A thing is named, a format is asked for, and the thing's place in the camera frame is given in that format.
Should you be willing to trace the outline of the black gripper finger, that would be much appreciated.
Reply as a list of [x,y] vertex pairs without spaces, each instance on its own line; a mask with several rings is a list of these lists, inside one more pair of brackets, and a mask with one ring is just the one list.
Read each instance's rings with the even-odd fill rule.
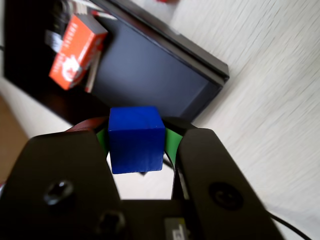
[[121,201],[96,131],[106,117],[31,138],[0,197],[3,240],[124,240]]
[[181,134],[175,169],[189,206],[193,240],[282,240],[261,200],[216,133],[178,117],[163,118]]

